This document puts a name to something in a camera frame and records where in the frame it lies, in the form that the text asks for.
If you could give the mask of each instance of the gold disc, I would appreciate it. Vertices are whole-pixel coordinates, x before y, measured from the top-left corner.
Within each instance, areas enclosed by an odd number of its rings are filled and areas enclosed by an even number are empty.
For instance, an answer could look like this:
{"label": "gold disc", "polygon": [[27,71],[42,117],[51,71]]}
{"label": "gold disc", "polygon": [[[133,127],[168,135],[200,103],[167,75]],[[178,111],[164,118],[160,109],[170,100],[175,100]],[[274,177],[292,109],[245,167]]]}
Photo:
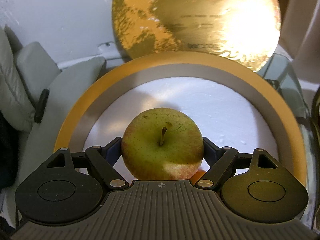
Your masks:
{"label": "gold disc", "polygon": [[257,72],[276,49],[278,0],[113,0],[115,33],[131,58],[197,51]]}

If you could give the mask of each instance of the dark blue fabric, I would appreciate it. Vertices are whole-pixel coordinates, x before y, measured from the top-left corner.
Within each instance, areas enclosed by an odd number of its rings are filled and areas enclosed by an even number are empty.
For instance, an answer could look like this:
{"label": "dark blue fabric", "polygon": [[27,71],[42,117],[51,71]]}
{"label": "dark blue fabric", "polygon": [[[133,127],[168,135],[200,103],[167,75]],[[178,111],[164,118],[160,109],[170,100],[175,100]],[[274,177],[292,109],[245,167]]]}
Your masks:
{"label": "dark blue fabric", "polygon": [[0,112],[0,190],[10,187],[17,176],[18,131]]}

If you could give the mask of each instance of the apple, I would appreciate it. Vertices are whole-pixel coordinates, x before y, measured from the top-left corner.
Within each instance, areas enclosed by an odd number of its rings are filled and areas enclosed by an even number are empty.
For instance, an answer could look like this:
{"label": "apple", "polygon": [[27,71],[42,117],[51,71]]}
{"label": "apple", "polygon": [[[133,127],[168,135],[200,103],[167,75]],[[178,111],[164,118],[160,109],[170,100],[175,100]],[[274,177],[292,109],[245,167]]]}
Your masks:
{"label": "apple", "polygon": [[136,116],[121,142],[124,164],[140,180],[189,179],[203,158],[203,139],[195,122],[171,108]]}

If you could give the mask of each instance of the white surface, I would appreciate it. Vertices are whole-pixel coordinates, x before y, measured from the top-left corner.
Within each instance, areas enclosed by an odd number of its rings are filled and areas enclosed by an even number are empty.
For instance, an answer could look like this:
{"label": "white surface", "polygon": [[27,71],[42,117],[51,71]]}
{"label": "white surface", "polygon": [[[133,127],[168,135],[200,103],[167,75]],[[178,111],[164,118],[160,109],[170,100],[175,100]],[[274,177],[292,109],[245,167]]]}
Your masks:
{"label": "white surface", "polygon": [[[7,25],[23,46],[39,41],[55,62],[101,54],[114,42],[112,0],[0,0],[0,26]],[[119,57],[115,46],[104,52]]]}
{"label": "white surface", "polygon": [[[231,146],[244,153],[264,148],[278,159],[276,142],[269,127],[245,98],[221,84],[191,77],[151,81],[118,98],[95,123],[84,149],[105,146],[116,136],[122,137],[134,117],[156,107],[185,113],[198,125],[202,136],[219,147]],[[209,169],[205,161],[201,167],[206,171]],[[134,179],[122,158],[114,168],[129,183]]]}

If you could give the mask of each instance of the orange object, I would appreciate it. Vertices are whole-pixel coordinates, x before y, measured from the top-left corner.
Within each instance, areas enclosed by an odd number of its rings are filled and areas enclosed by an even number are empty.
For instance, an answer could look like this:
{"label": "orange object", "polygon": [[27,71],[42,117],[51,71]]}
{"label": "orange object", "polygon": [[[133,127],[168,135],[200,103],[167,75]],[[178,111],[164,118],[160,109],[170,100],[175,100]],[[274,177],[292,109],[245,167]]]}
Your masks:
{"label": "orange object", "polygon": [[206,171],[199,169],[196,174],[189,179],[191,184],[194,185],[205,173]]}

